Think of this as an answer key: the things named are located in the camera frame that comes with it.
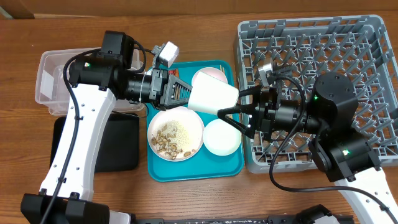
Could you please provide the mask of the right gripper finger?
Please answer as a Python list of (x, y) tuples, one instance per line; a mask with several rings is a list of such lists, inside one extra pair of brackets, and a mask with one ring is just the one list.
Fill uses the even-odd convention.
[[(243, 123), (240, 123), (233, 118), (230, 118), (230, 114), (246, 114), (246, 115), (251, 115), (251, 118), (249, 119), (248, 125), (244, 125)], [(221, 119), (222, 121), (228, 123), (232, 127), (236, 128), (239, 132), (244, 134), (245, 136), (253, 139), (255, 132), (259, 130), (259, 113), (256, 109), (256, 105), (250, 104), (250, 105), (240, 105), (237, 104), (234, 107), (230, 108), (225, 108), (218, 110), (217, 112), (217, 117)]]
[(257, 86), (250, 87), (245, 90), (241, 90), (239, 92), (239, 97), (241, 98), (241, 97), (246, 97), (246, 96), (252, 96), (252, 102), (249, 104), (245, 104), (245, 105), (240, 103), (240, 104), (238, 104), (238, 106), (249, 106), (249, 107), (253, 107), (253, 108), (258, 107), (259, 103), (260, 103), (261, 90), (262, 90), (261, 85), (257, 85)]

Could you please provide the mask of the white cup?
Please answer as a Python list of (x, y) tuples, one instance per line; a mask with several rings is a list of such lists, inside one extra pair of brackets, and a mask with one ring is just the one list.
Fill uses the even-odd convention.
[(199, 72), (192, 86), (187, 108), (217, 115), (222, 109), (234, 107), (239, 90), (206, 73)]

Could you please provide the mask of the pink-rimmed white bowl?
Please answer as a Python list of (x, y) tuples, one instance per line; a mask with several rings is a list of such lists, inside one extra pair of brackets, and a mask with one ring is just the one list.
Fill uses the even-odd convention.
[(218, 80), (220, 80), (220, 81), (222, 81), (222, 82), (224, 82), (224, 83), (227, 83), (227, 82), (228, 82), (226, 75), (225, 75), (220, 69), (218, 69), (218, 68), (213, 68), (213, 67), (205, 67), (205, 68), (199, 69), (199, 71), (197, 71), (197, 72), (194, 74), (194, 76), (193, 76), (193, 78), (192, 78), (192, 84), (191, 84), (191, 86), (193, 86), (193, 85), (195, 84), (195, 81), (196, 81), (196, 79), (197, 79), (197, 76), (198, 76), (199, 73), (201, 73), (201, 72), (202, 72), (202, 73), (205, 73), (205, 74), (207, 74), (207, 75), (209, 75), (209, 76), (211, 76), (211, 77), (213, 77), (213, 78), (216, 78), (216, 79), (218, 79)]

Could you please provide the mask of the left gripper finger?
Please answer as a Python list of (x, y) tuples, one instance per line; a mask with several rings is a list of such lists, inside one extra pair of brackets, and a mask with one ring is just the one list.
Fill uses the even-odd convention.
[(190, 94), (179, 94), (167, 96), (164, 102), (165, 109), (169, 110), (179, 106), (186, 105), (189, 101)]
[(192, 86), (175, 75), (169, 75), (169, 85), (173, 93), (191, 93)]

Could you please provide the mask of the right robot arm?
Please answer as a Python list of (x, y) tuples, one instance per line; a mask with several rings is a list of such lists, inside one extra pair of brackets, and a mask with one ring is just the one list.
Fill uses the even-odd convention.
[[(339, 191), (361, 223), (397, 223), (397, 204), (381, 162), (365, 135), (352, 127), (359, 103), (350, 79), (333, 72), (320, 75), (308, 100), (294, 78), (274, 75), (273, 79), (295, 85), (300, 100), (282, 100), (276, 86), (265, 90), (259, 85), (239, 92), (240, 96), (251, 95), (252, 103), (237, 104), (217, 112), (219, 119), (249, 138), (260, 131), (270, 141), (274, 131), (287, 132), (271, 160), (271, 182), (287, 192)], [(293, 188), (275, 180), (277, 156), (297, 132), (315, 135), (308, 148), (312, 160), (326, 174), (331, 186)]]

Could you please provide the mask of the white bowl with green rim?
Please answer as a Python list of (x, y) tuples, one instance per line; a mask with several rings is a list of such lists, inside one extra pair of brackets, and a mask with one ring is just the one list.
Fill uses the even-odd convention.
[(206, 125), (203, 142), (212, 154), (228, 156), (238, 150), (241, 133), (223, 120), (215, 119)]

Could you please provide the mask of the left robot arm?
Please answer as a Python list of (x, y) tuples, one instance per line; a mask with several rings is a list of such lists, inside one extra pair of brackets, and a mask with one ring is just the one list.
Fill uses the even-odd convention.
[(25, 194), (21, 212), (30, 223), (134, 223), (131, 213), (95, 203), (94, 174), (106, 123), (118, 100), (168, 110), (188, 103), (191, 86), (169, 72), (178, 47), (152, 49), (150, 72), (131, 68), (138, 41), (106, 31), (102, 46), (70, 58), (63, 81), (70, 95), (67, 117), (52, 165), (39, 193)]

